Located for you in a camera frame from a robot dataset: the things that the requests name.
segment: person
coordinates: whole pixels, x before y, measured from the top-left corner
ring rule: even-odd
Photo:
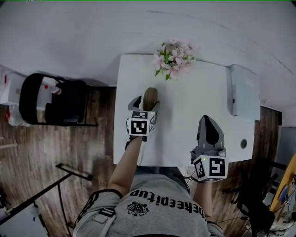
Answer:
[[[177,167],[137,166],[135,137],[107,189],[93,193],[77,218],[74,237],[223,237],[212,222],[211,182],[198,183],[193,200]]]

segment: flower bouquet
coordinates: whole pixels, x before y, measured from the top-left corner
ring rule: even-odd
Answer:
[[[177,80],[183,73],[192,67],[195,58],[192,56],[197,48],[193,42],[170,40],[161,45],[162,49],[154,54],[152,63],[156,67],[155,76],[159,73],[169,79]]]

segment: plastic bag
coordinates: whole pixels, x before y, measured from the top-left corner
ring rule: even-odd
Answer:
[[[30,126],[30,124],[26,123],[23,120],[19,112],[19,107],[17,105],[9,106],[5,119],[11,126]]]

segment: shirt sleeve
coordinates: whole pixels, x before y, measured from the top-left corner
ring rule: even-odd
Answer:
[[[95,221],[95,217],[99,214],[110,218],[113,217],[115,215],[115,207],[122,197],[121,193],[115,189],[105,189],[94,192],[75,222],[73,236],[92,237],[94,234],[92,230],[94,230],[97,235],[104,225],[100,225]]]
[[[208,230],[211,233],[211,237],[224,237],[223,230],[216,223],[207,221]]]

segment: forearm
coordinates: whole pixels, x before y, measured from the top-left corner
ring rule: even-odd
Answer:
[[[212,182],[198,183],[193,200],[203,209],[207,220],[213,216]]]
[[[130,191],[130,186],[136,171],[141,144],[142,137],[136,137],[130,142],[110,178],[108,188],[118,190],[123,196]]]

